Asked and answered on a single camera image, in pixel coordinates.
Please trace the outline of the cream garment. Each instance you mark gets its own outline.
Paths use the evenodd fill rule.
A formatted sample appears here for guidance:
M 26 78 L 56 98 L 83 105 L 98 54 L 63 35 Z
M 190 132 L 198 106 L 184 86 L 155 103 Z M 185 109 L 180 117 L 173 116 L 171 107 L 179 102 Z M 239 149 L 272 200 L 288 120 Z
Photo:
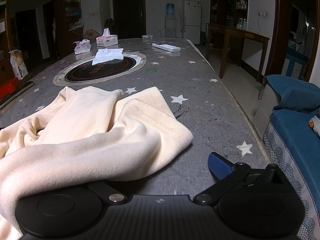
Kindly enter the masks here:
M 130 96 L 65 87 L 48 106 L 1 130 L 1 239 L 22 235 L 15 218 L 20 198 L 147 177 L 192 140 L 156 87 Z

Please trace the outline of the blue covered sofa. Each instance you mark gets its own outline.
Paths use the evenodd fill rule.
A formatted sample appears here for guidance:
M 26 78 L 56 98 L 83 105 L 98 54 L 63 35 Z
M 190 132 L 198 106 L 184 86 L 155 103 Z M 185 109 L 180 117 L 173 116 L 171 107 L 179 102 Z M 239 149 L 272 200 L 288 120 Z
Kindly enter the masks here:
M 305 207 L 300 239 L 319 239 L 319 137 L 308 126 L 319 113 L 319 87 L 283 75 L 264 77 L 253 125 Z

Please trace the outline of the butterfly print cushion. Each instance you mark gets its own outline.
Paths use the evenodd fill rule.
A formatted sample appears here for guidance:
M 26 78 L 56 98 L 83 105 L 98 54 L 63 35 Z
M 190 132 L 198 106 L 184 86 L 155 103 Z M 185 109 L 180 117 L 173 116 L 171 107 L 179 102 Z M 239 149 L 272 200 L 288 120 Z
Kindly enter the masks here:
M 320 114 L 315 114 L 308 122 L 308 126 L 316 133 L 320 138 Z

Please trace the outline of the white remote control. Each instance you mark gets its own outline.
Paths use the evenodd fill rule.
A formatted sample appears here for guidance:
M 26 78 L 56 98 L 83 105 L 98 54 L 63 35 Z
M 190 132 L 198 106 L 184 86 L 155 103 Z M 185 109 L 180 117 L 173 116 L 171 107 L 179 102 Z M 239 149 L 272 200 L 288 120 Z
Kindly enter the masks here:
M 172 46 L 172 45 L 169 45 L 169 44 L 153 43 L 152 46 L 155 47 L 155 48 L 158 48 L 158 49 L 162 49 L 164 51 L 171 52 L 171 53 L 176 53 L 176 52 L 180 52 L 181 51 L 180 47 Z

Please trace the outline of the dark wooden side table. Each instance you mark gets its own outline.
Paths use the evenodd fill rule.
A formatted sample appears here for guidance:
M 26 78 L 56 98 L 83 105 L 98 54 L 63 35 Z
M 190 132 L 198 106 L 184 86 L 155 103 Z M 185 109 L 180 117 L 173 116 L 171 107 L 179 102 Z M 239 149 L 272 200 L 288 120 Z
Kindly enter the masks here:
M 232 56 L 235 56 L 234 62 L 237 63 L 237 66 L 242 66 L 246 63 L 243 61 L 243 52 L 245 47 L 245 41 L 250 40 L 253 42 L 260 43 L 262 45 L 261 56 L 259 61 L 258 70 L 249 70 L 249 74 L 253 74 L 253 77 L 256 78 L 257 82 L 262 82 L 263 75 L 262 70 L 264 67 L 267 46 L 269 38 L 260 34 L 256 34 L 247 30 L 236 29 L 233 27 L 228 27 L 225 25 L 218 25 L 213 23 L 206 24 L 207 29 L 207 42 L 206 42 L 206 53 L 205 57 L 208 59 L 210 55 L 210 45 L 212 44 L 212 39 L 216 34 L 223 35 L 222 43 L 222 58 L 220 63 L 219 78 L 223 78 L 226 70 L 227 55 L 231 48 Z

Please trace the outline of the water dispenser with blue bottle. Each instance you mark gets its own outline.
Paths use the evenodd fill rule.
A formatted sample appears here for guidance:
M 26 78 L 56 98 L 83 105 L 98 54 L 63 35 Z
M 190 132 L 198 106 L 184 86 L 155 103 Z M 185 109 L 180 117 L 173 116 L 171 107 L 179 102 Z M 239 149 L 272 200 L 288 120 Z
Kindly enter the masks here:
M 165 13 L 165 36 L 176 37 L 175 5 L 167 3 Z

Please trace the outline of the small flat packet on table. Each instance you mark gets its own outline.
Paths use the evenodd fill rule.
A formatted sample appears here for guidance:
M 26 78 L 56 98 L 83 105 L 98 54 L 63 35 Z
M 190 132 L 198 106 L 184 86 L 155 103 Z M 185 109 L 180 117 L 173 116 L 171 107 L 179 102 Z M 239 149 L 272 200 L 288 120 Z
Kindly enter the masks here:
M 152 39 L 153 35 L 142 35 L 143 39 Z

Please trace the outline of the white refrigerator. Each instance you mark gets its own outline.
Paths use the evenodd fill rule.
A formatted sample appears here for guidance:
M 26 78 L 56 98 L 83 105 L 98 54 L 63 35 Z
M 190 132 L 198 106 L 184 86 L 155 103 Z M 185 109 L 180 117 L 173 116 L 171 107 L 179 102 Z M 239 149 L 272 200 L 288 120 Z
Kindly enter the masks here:
M 183 0 L 182 2 L 182 36 L 193 44 L 200 43 L 201 1 Z

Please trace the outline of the loose white tissue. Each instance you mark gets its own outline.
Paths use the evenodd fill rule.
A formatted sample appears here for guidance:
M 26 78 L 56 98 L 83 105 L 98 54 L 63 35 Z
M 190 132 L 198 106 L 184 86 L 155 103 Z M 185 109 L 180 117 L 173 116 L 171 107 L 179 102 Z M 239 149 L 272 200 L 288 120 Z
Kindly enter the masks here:
M 117 49 L 99 49 L 98 52 L 95 55 L 95 58 L 92 60 L 92 65 L 104 63 L 107 61 L 112 60 L 123 60 L 123 48 L 117 48 Z

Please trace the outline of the round black induction cooktop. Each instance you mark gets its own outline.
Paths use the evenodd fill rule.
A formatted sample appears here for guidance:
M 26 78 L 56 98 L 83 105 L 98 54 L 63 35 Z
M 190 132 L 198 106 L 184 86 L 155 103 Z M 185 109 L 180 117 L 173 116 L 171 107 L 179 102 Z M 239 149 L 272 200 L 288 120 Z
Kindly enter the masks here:
M 122 60 L 112 60 L 92 64 L 94 57 L 89 56 L 70 64 L 54 78 L 57 86 L 80 86 L 105 82 L 141 69 L 146 63 L 146 56 L 141 53 L 125 53 Z

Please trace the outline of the pink tissue box with tissue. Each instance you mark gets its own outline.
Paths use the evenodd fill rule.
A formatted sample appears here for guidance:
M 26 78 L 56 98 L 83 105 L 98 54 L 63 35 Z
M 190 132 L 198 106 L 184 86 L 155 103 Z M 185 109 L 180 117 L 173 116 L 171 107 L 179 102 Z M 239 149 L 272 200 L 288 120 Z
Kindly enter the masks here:
M 118 36 L 111 35 L 109 28 L 105 28 L 103 35 L 96 38 L 97 46 L 109 47 L 118 44 Z

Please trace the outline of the strawberry print pet bed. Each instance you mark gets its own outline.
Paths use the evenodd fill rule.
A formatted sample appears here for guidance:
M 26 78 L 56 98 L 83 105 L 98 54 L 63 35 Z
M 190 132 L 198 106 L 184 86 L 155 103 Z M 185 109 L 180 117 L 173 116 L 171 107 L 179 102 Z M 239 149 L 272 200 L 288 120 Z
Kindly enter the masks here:
M 95 31 L 93 29 L 88 29 L 87 31 L 84 32 L 83 39 L 89 40 L 90 43 L 95 43 L 96 38 L 100 37 L 100 36 L 101 36 L 101 34 L 98 33 L 97 31 Z

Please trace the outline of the dark entrance door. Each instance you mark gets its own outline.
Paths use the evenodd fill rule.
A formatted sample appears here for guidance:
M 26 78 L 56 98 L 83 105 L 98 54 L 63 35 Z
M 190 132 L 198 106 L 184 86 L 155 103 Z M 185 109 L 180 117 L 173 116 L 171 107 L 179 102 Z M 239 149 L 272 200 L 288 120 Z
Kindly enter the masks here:
M 112 4 L 119 39 L 141 38 L 146 34 L 145 0 L 112 0 Z

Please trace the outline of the white paper bag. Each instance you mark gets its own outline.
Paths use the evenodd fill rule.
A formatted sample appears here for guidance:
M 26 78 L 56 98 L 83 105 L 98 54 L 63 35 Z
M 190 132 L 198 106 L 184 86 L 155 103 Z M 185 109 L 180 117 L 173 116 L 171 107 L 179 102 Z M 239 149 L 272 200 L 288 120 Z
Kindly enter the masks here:
M 14 75 L 19 80 L 22 80 L 28 75 L 28 71 L 23 60 L 22 52 L 20 50 L 15 49 L 10 51 L 9 54 L 10 54 L 10 63 L 11 63 Z

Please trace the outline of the red plastic stool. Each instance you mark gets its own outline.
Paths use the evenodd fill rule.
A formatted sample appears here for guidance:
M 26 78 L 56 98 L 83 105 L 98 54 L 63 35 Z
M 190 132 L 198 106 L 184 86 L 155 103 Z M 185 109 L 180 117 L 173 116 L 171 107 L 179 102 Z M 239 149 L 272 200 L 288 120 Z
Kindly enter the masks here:
M 12 78 L 3 85 L 1 85 L 0 88 L 0 100 L 2 101 L 7 95 L 14 92 L 16 89 L 20 87 L 20 81 L 18 78 Z

